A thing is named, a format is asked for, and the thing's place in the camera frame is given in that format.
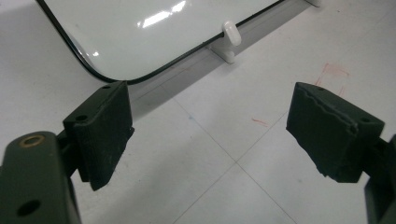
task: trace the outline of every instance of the screw hole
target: screw hole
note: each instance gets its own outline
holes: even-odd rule
[[[19,217],[29,216],[35,212],[40,207],[40,205],[41,203],[38,200],[32,200],[28,203],[25,203],[18,209],[17,215]]]
[[[20,147],[35,147],[40,145],[44,141],[44,139],[44,135],[41,134],[31,135],[23,138],[20,141]]]
[[[88,118],[87,116],[81,115],[81,116],[76,117],[76,120],[78,120],[78,121],[83,121],[83,120],[85,120],[85,119],[87,119],[87,118]]]

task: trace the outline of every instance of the metal bracket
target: metal bracket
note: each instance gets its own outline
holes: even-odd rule
[[[58,136],[29,133],[6,148],[0,223],[80,224],[70,176],[97,190],[108,183],[134,132],[126,82],[108,84],[64,120]]]

